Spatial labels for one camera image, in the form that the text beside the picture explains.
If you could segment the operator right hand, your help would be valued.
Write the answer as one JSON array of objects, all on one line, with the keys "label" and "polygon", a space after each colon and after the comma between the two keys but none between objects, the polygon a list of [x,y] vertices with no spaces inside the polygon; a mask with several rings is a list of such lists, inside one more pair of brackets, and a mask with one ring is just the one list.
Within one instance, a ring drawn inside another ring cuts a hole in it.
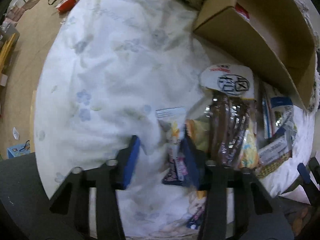
[{"label": "operator right hand", "polygon": [[304,227],[304,219],[308,215],[308,212],[309,212],[309,209],[307,207],[304,208],[302,211],[298,213],[297,217],[291,223],[291,229],[295,236],[298,236],[301,233]]}]

